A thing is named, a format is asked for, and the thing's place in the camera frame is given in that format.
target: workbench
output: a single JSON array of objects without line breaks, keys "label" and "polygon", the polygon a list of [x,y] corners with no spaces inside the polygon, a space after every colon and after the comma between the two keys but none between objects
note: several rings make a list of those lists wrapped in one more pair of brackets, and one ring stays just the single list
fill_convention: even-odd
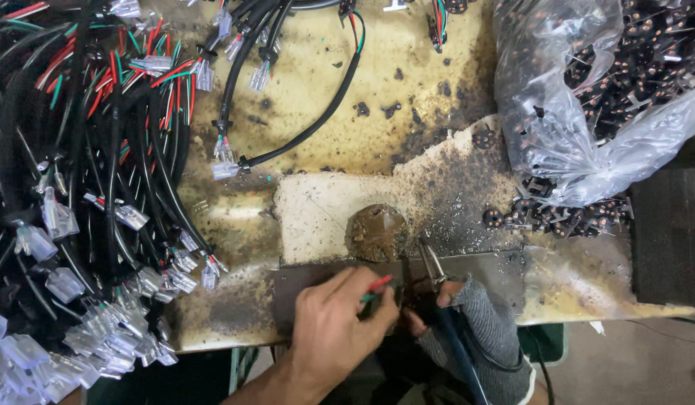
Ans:
[{"label": "workbench", "polygon": [[[557,240],[552,234],[487,230],[487,204],[508,210],[517,195],[505,145],[487,151],[471,134],[500,134],[492,91],[496,63],[491,1],[450,15],[449,41],[437,54],[427,36],[430,3],[384,12],[387,0],[359,1],[367,38],[342,105],[294,150],[215,181],[209,164],[222,88],[229,72],[222,48],[213,63],[214,90],[199,92],[190,156],[179,189],[193,222],[231,270],[215,290],[197,288],[168,308],[174,346],[182,353],[286,339],[274,321],[275,272],[281,265],[348,257],[347,219],[373,203],[406,217],[442,256],[523,249],[524,308],[519,324],[677,317],[694,308],[640,304],[631,293],[628,235]],[[193,47],[212,28],[217,2],[153,1],[166,28]],[[229,139],[248,158],[287,142],[325,109],[353,52],[350,28],[334,8],[289,17],[283,51],[264,93],[247,87],[260,62],[245,63],[235,91]],[[364,102],[369,116],[358,116]],[[398,102],[389,119],[380,109]],[[416,255],[415,244],[408,254]],[[199,278],[196,269],[193,276]]]}]

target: plastic bag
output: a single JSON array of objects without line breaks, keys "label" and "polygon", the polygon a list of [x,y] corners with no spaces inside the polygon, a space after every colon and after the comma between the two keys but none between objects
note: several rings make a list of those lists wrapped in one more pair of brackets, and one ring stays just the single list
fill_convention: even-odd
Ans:
[{"label": "plastic bag", "polygon": [[[545,199],[550,205],[584,207],[611,197],[649,177],[695,134],[694,89],[640,113],[613,141],[596,144],[574,94],[613,63],[623,30],[619,0],[499,1],[493,25],[495,99],[510,162],[519,177],[556,183]],[[573,91],[563,80],[567,62],[590,44],[592,70]]]}]

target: floor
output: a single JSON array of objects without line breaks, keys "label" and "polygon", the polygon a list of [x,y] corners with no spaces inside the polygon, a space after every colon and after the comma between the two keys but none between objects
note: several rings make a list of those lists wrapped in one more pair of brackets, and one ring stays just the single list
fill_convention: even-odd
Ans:
[{"label": "floor", "polygon": [[[667,318],[640,323],[695,341],[694,324]],[[695,404],[695,343],[630,321],[603,326],[606,336],[587,322],[569,324],[567,357],[548,369],[556,404]]]}]

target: knit glove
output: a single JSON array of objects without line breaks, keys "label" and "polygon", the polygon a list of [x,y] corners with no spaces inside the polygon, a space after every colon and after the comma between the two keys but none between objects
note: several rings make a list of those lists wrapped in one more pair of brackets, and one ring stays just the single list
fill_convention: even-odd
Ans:
[{"label": "knit glove", "polygon": [[[469,276],[462,289],[453,296],[451,306],[465,316],[474,336],[472,342],[486,353],[486,356],[475,354],[473,362],[490,404],[527,403],[535,387],[535,370],[520,349],[517,327],[508,304]],[[469,336],[469,331],[460,332]],[[431,328],[418,339],[418,343],[436,364],[460,378],[443,349],[450,346],[442,342]]]}]

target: wrist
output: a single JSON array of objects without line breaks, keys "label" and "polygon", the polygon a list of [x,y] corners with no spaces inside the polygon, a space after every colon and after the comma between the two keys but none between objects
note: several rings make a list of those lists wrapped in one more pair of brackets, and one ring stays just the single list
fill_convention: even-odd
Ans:
[{"label": "wrist", "polygon": [[334,388],[305,370],[304,364],[296,360],[292,350],[277,364],[276,377],[285,393],[285,405],[319,404]]}]

